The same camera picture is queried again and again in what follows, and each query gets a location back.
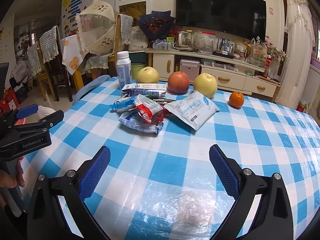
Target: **red and white wrapper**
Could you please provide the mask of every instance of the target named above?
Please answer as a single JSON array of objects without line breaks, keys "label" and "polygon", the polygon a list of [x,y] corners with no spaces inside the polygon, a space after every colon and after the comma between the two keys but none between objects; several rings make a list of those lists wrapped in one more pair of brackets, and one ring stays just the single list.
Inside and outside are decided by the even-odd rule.
[{"label": "red and white wrapper", "polygon": [[155,120],[155,117],[157,117],[156,122],[162,122],[161,120],[159,120],[158,117],[160,116],[158,116],[157,113],[161,112],[163,108],[158,103],[141,94],[137,95],[137,98],[133,103],[137,107],[139,115],[144,119],[145,123],[153,122]]}]

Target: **tv screen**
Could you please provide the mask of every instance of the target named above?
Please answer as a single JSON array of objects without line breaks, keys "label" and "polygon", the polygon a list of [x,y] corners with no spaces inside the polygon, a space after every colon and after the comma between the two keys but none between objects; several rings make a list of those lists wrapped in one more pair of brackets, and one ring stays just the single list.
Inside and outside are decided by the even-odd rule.
[{"label": "tv screen", "polygon": [[211,29],[251,40],[266,35],[264,0],[177,0],[177,25]]}]

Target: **white wet wipes package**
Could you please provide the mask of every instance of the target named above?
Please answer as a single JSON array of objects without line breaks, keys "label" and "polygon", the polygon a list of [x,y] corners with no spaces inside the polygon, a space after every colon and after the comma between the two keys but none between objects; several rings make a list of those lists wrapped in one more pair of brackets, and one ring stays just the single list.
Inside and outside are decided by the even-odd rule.
[{"label": "white wet wipes package", "polygon": [[198,130],[219,108],[210,99],[194,91],[183,100],[176,100],[164,107],[183,122]]}]

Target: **white bottle cap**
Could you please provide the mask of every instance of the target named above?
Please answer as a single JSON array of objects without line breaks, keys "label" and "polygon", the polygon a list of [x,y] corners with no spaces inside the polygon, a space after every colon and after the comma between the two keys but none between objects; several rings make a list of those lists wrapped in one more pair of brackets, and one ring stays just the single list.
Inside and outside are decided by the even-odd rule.
[{"label": "white bottle cap", "polygon": [[118,55],[118,59],[126,59],[129,57],[129,52],[128,51],[119,51],[117,55]]}]

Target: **red lid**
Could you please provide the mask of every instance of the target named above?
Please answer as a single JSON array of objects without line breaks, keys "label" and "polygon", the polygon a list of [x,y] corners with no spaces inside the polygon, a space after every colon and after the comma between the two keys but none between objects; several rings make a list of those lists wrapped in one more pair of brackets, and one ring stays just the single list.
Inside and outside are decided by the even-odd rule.
[{"label": "red lid", "polygon": [[211,35],[216,35],[215,33],[209,33],[209,32],[202,32],[204,34],[211,34]]}]

